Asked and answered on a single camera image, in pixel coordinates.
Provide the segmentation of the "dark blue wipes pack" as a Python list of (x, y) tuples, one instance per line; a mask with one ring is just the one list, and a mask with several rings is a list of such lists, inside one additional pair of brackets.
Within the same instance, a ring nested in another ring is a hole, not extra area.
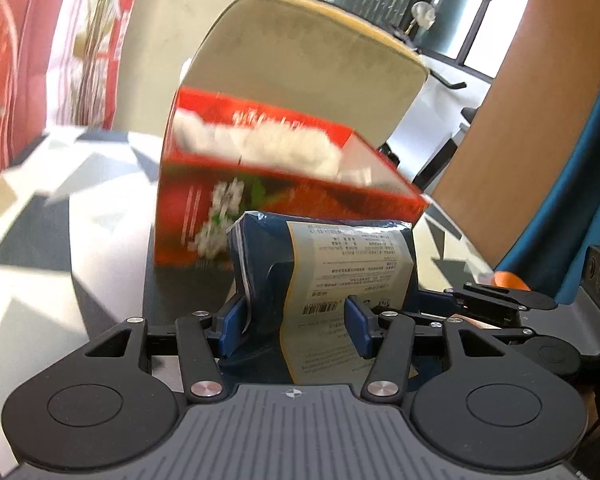
[(362, 387), (372, 363), (344, 327), (350, 296), (370, 308), (400, 310), (417, 287), (411, 223), (328, 221), (245, 212), (228, 230), (238, 292), (245, 297), (245, 342), (258, 370), (276, 382)]

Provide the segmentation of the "exercise bike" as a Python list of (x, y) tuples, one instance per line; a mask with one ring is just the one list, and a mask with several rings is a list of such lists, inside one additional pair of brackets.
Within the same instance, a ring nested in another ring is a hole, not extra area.
[(443, 144), (467, 125), (460, 114), (464, 107), (478, 107), (491, 88), (489, 81), (472, 76), (433, 58), (422, 59), (430, 72), (449, 84), (464, 82), (460, 90), (446, 88), (429, 75), (413, 104), (396, 126), (387, 143), (400, 160), (398, 170), (406, 180), (413, 180)]

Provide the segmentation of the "geometric patterned tablecloth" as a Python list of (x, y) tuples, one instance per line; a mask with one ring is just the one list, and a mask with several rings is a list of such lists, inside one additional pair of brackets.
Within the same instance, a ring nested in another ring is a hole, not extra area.
[[(0, 416), (9, 393), (119, 322), (216, 309), (230, 269), (156, 268), (162, 141), (56, 127), (0, 174)], [(0, 478), (15, 466), (0, 424)]]

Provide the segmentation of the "red strawberry cardboard box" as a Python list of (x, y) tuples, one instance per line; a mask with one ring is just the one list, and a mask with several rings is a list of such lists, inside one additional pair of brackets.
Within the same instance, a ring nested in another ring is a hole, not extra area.
[(226, 260), (226, 233), (250, 210), (415, 222), (425, 207), (419, 190), (347, 126), (181, 87), (160, 158), (154, 263)]

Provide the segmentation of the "beige chair with yellow back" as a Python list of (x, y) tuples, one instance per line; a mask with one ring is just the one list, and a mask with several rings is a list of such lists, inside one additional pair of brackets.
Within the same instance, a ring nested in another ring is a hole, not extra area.
[(429, 76), (388, 32), (316, 0), (234, 0), (215, 20), (185, 87), (336, 122), (389, 139)]

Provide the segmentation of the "brown wooden panel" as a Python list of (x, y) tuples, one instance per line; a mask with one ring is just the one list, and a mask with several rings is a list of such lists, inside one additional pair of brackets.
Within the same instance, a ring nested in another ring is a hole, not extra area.
[(600, 0), (529, 0), (460, 148), (432, 193), (490, 266), (565, 167), (600, 92)]

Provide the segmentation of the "white desk lamp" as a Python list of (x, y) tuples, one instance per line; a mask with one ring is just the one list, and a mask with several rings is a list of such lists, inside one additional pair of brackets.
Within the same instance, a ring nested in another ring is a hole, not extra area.
[(405, 31), (409, 35), (416, 27), (428, 30), (436, 21), (434, 6), (426, 1), (417, 1), (411, 7), (411, 21)]

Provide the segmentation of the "red printed backdrop curtain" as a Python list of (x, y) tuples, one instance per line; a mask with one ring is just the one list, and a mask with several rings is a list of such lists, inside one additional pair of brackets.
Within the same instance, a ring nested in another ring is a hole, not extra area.
[(0, 0), (0, 173), (47, 126), (111, 127), (135, 0)]

